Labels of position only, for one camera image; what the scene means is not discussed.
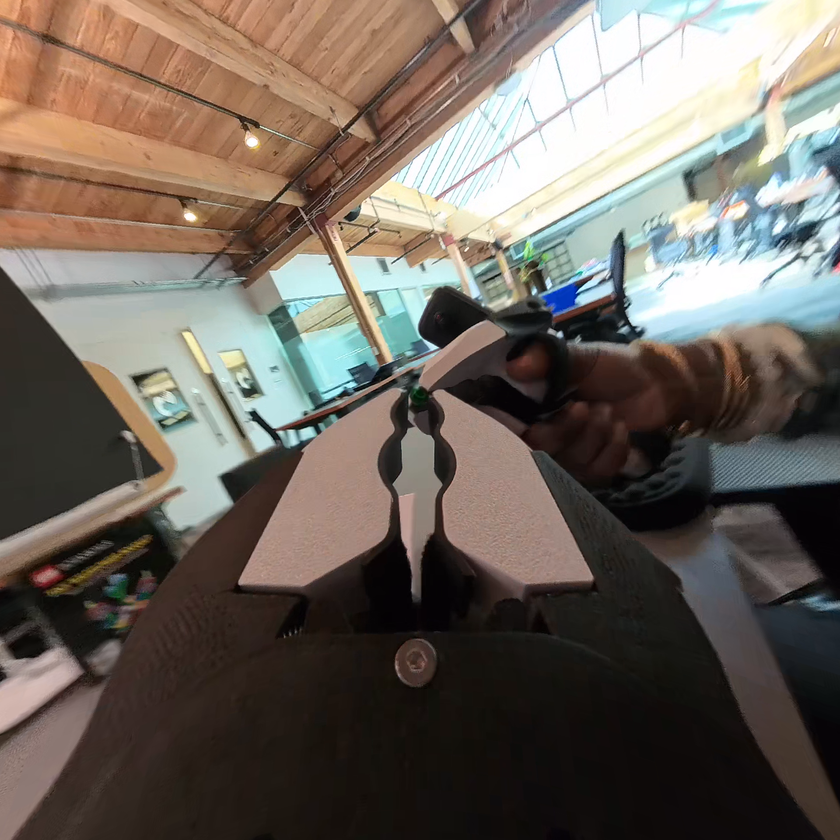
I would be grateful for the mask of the grey mesh office chair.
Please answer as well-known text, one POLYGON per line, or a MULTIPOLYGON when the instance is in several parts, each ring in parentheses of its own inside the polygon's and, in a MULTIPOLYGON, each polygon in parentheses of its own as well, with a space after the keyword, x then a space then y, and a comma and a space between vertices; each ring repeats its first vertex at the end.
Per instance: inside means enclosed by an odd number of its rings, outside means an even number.
POLYGON ((756 437, 710 446, 713 489, 718 495, 756 493, 839 482, 839 437, 756 437))

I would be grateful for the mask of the long wooden desk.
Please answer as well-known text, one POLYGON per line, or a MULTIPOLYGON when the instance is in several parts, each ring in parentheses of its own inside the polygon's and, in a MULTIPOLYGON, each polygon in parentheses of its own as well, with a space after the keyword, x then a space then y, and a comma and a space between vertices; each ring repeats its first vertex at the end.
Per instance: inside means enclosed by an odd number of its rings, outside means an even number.
POLYGON ((384 378, 382 381, 371 384, 350 396, 342 397, 334 400, 320 409, 305 414, 295 421, 288 424, 281 425, 274 428, 277 434, 285 432, 299 432, 308 427, 319 427, 326 423, 330 418, 338 419, 345 416, 348 412, 353 411, 356 407, 363 405, 374 397, 378 396, 384 391, 390 390, 394 387, 404 387, 412 376, 419 375, 419 372, 425 366, 425 363, 430 361, 435 356, 436 351, 430 351, 422 354, 409 364, 405 364, 396 370, 392 375, 384 378))

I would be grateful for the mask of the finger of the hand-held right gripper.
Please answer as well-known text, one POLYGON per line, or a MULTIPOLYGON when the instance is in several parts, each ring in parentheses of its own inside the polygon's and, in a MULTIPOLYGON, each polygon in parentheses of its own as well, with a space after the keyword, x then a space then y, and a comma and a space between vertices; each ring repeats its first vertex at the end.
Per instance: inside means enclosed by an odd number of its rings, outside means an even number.
POLYGON ((425 364, 421 388, 431 394, 483 376, 507 381, 508 354, 515 342, 494 322, 480 322, 461 333, 425 364))

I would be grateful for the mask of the plain black box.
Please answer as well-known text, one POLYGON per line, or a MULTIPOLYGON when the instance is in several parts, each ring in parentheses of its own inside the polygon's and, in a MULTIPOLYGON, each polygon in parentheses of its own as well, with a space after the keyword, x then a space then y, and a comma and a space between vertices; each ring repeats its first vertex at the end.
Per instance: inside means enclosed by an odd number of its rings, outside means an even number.
POLYGON ((256 487, 271 470, 285 461, 299 456, 304 448, 304 444, 291 448, 281 444, 275 445, 225 471, 218 477, 218 480, 229 499, 236 503, 256 487))

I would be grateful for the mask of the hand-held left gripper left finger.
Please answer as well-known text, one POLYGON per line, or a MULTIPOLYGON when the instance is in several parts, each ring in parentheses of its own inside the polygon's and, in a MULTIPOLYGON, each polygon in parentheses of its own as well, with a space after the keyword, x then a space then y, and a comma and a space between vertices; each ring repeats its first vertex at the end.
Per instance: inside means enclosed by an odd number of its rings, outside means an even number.
POLYGON ((409 628, 411 564, 394 487, 407 428, 407 395, 385 391, 311 441, 239 590, 330 602, 359 628, 409 628))

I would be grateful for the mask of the black honeycomb cushion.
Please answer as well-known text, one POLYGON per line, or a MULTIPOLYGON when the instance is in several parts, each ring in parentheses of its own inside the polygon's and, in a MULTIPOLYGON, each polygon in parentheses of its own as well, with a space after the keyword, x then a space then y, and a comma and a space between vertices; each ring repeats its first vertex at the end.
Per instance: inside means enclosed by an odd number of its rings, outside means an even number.
POLYGON ((668 530, 700 516, 712 497, 710 445, 703 438, 632 433, 631 452, 612 484, 591 494, 633 532, 668 530))

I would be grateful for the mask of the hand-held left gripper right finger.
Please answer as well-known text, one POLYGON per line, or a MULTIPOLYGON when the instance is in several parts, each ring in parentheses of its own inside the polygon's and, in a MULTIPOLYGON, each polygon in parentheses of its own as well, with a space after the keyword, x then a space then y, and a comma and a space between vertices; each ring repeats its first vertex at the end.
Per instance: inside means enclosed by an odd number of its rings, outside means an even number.
POLYGON ((440 489, 423 550, 423 624, 482 623, 499 602, 592 591, 594 574, 520 437, 446 392, 428 415, 440 489))

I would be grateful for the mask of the person's right hand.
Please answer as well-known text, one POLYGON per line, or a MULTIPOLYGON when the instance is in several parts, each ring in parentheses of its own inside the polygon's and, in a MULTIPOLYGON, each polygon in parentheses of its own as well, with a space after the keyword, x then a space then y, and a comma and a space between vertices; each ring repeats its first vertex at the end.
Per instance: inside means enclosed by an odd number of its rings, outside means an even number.
POLYGON ((566 384, 571 401, 519 436, 585 487, 611 484, 630 456, 630 433, 681 424, 697 396, 671 362, 614 343, 571 345, 566 384))

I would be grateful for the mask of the blue bins on far desk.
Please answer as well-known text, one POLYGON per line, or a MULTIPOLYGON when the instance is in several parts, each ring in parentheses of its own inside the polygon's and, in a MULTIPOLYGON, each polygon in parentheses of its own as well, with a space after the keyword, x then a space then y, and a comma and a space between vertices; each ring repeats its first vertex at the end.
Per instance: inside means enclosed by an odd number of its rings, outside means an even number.
POLYGON ((552 319, 556 319, 562 313, 573 310, 577 306, 579 286, 576 281, 569 281, 561 286, 552 287, 549 290, 540 292, 539 299, 544 307, 550 310, 552 319))

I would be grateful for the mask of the white flat device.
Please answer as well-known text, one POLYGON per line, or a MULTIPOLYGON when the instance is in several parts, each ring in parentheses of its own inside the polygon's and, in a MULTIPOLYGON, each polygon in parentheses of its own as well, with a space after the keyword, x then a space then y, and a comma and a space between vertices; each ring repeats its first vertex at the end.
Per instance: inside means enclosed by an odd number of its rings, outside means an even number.
POLYGON ((30 719, 87 673, 65 647, 47 647, 34 657, 17 658, 1 645, 1 734, 30 719))

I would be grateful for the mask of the wood-framed dark screen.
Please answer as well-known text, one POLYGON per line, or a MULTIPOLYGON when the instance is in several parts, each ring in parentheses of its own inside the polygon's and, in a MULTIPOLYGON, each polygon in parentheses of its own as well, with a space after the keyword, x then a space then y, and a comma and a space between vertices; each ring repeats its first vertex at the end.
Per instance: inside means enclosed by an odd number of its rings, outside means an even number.
POLYGON ((125 389, 1 279, 2 581, 182 494, 175 457, 125 389))

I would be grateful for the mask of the black lego set box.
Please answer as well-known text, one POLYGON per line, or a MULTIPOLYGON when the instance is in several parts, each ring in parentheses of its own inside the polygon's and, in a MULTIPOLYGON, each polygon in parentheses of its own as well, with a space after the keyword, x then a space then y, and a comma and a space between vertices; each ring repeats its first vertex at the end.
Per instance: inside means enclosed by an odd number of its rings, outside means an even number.
POLYGON ((81 663, 122 642, 176 557, 147 517, 121 522, 26 573, 35 603, 81 663))

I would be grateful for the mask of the person's right forearm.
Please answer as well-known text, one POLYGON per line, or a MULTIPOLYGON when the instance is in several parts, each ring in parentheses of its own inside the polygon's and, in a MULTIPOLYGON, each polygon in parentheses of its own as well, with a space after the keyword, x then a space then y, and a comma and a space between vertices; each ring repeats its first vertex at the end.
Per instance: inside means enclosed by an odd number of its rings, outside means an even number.
POLYGON ((798 330, 765 323, 738 329, 758 395, 738 426, 739 439, 839 435, 839 328, 798 330))

